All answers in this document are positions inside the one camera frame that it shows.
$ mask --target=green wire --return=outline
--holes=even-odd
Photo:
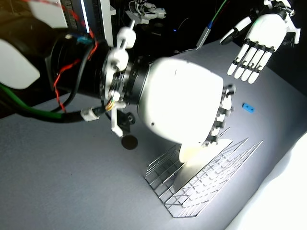
[[[40,115],[40,116],[53,118],[53,119],[62,119],[62,114],[38,110],[38,109],[34,109],[30,106],[27,106],[15,93],[13,93],[9,88],[7,88],[6,86],[4,86],[2,84],[0,84],[0,89],[2,89],[20,107],[22,107],[25,110],[28,110],[29,112],[31,112],[33,114],[37,114],[37,115]]]
[[[224,6],[224,4],[227,2],[227,0],[224,0],[224,2],[221,4],[220,8],[218,9],[218,11],[216,12],[215,16],[212,18],[211,22],[213,22],[216,18],[216,16],[219,14],[219,12],[221,11],[222,7]]]

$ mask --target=dish drying rack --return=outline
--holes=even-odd
[[[238,154],[247,140],[228,146],[177,192],[173,183],[184,164],[176,145],[148,165],[145,180],[174,218],[196,217],[263,143]]]

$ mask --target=table surface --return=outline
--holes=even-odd
[[[235,44],[214,42],[176,56],[237,86],[225,138],[249,137],[246,149],[264,141],[199,217],[172,218],[144,180],[146,165],[173,143],[151,133],[139,119],[131,128],[139,145],[129,151],[104,116],[52,124],[12,115],[0,120],[0,229],[224,229],[304,133],[299,122],[307,111],[307,98],[268,68],[253,85],[227,76],[238,51]],[[243,103],[256,112],[243,110]],[[99,100],[77,95],[68,110],[95,105]],[[55,106],[55,101],[39,105]],[[137,114],[135,106],[127,110]]]

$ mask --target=white plate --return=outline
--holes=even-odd
[[[186,155],[182,154],[182,160],[189,158],[177,174],[173,188],[175,192],[179,191],[187,182],[198,174],[210,161],[213,160],[221,151],[232,143],[229,139],[220,139],[218,145],[209,145],[207,147],[186,148]]]

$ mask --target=robot finger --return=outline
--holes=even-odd
[[[227,72],[228,75],[232,75],[234,73],[234,71],[236,70],[236,67],[238,66],[239,62],[246,54],[248,48],[249,48],[249,41],[243,44],[239,54],[237,55],[233,63],[230,65],[228,72]]]
[[[255,55],[257,49],[255,47],[251,47],[246,54],[245,58],[243,59],[242,63],[240,64],[239,68],[236,70],[235,78],[238,79],[243,74],[244,70],[247,68],[249,62]]]
[[[249,62],[248,68],[242,74],[242,77],[241,77],[242,81],[246,81],[250,77],[251,73],[253,72],[252,68],[256,67],[257,63],[259,62],[263,54],[264,54],[263,49],[257,50],[256,54],[254,55],[252,60]]]
[[[272,49],[270,51],[266,51],[261,57],[260,61],[256,65],[256,68],[253,70],[254,72],[248,79],[249,84],[253,84],[255,82],[255,80],[259,76],[260,71],[263,70],[263,67],[268,63],[270,57],[272,56],[272,52]]]

